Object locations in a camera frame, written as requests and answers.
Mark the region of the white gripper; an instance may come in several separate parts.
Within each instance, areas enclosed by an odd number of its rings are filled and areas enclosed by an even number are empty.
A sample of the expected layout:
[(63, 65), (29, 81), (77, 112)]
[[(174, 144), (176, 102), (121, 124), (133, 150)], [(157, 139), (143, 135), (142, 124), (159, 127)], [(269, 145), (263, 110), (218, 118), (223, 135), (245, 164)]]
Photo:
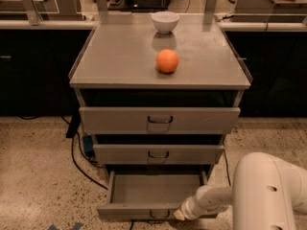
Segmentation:
[(195, 195), (187, 197), (181, 203), (180, 210), (176, 209), (174, 216), (181, 221), (185, 221), (185, 219), (198, 219), (204, 214), (204, 206), (202, 205), (201, 199)]

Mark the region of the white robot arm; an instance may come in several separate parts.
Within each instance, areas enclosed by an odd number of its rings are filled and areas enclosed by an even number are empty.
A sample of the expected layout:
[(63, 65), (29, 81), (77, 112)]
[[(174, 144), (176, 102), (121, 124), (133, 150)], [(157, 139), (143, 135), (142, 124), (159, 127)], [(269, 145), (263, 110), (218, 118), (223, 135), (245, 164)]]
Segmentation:
[(175, 210), (179, 220), (232, 207), (233, 230), (296, 230), (295, 213), (307, 213), (307, 170), (264, 152), (238, 162), (233, 184), (199, 187)]

